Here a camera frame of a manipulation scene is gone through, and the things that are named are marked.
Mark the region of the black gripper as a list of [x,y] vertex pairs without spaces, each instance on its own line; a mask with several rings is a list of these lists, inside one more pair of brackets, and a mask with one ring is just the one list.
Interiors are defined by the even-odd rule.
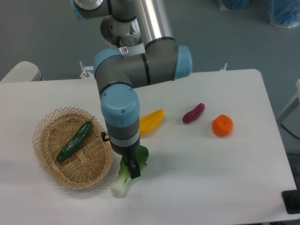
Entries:
[[112,149],[119,155],[122,155],[124,165],[127,165],[130,178],[133,180],[141,176],[140,167],[135,153],[140,146],[140,138],[130,139],[113,139],[111,138]]

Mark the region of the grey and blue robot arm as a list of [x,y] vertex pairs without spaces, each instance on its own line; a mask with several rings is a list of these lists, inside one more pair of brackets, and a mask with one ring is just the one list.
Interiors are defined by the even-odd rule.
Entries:
[[173,81],[191,74],[190,50],[177,45],[162,0],[73,0],[82,20],[108,16],[119,24],[137,22],[145,51],[124,55],[105,49],[94,58],[94,77],[112,149],[120,154],[132,179],[139,177],[140,103],[135,88]]

